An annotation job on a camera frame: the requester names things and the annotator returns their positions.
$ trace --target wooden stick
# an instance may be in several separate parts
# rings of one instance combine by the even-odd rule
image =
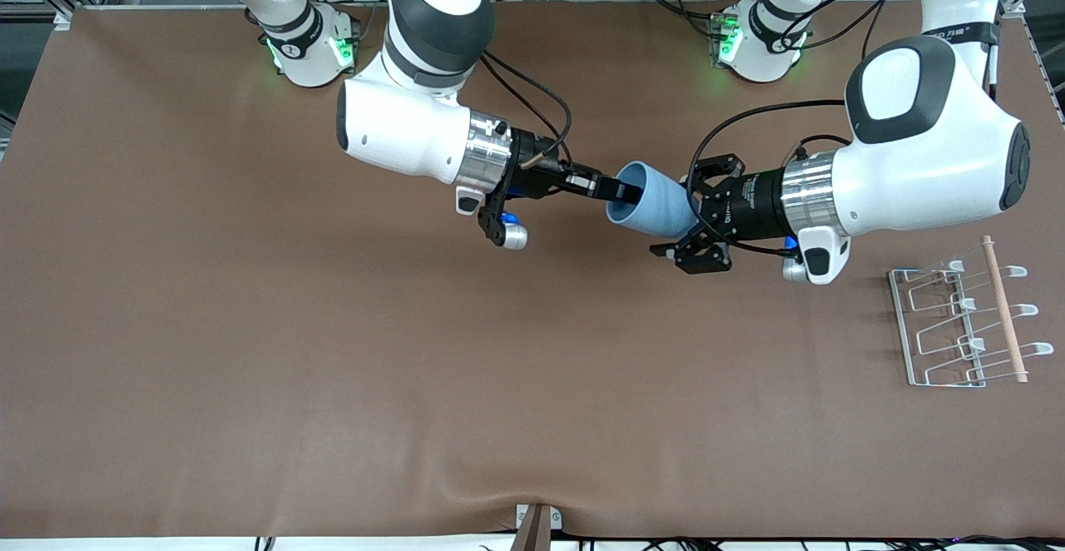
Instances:
[[[1013,312],[1010,311],[1010,302],[1005,298],[1005,287],[1002,285],[1002,274],[999,273],[998,258],[995,256],[995,241],[992,241],[990,236],[985,234],[980,244],[984,248],[984,259],[987,260],[987,271],[992,276],[992,286],[995,289],[995,305],[998,306],[999,320],[1002,321],[1005,346],[1010,350],[1010,363],[1017,375],[1017,382],[1028,383],[1025,358],[1020,355],[1020,344],[1017,343],[1017,331],[1013,329]]]

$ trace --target blue cup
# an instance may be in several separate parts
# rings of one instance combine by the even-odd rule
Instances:
[[[676,180],[642,162],[629,163],[618,173],[617,179],[643,188],[643,196],[635,205],[608,202],[606,217],[613,224],[662,239],[679,239],[695,226],[688,191]]]

